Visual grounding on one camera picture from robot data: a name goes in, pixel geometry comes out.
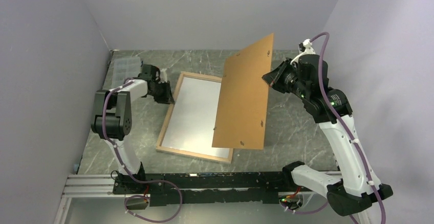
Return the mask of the brown backing board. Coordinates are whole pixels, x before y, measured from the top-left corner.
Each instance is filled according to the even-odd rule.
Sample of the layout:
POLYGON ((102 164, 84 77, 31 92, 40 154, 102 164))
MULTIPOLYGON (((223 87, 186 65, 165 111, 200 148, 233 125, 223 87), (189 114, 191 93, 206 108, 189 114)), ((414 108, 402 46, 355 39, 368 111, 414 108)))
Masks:
POLYGON ((264 148, 274 35, 269 34, 224 63, 212 146, 264 148))

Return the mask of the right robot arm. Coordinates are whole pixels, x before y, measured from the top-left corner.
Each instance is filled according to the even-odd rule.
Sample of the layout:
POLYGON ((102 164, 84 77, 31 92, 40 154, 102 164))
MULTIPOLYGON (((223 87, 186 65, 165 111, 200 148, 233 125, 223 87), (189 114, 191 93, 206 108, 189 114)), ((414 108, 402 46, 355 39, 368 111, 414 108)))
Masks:
POLYGON ((379 180, 366 159, 347 96, 329 86, 326 61, 316 54, 298 61, 288 58, 262 79, 270 88, 302 101, 327 138, 340 170, 340 176, 331 176, 301 161, 290 163, 281 177, 286 190, 308 188, 325 197, 340 216, 359 213, 393 195, 391 186, 379 180))

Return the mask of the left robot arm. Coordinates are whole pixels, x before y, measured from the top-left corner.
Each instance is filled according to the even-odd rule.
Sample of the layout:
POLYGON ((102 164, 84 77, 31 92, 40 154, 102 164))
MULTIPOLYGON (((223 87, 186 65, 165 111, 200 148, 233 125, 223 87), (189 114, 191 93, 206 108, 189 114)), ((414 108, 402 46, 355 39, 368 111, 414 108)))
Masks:
POLYGON ((146 176, 131 144, 127 141, 133 127, 132 103, 151 96, 159 104, 174 104, 165 69, 145 64, 136 77, 129 77, 112 89, 95 93, 91 130, 109 145, 118 164, 118 176, 126 180, 133 193, 146 188, 146 176))

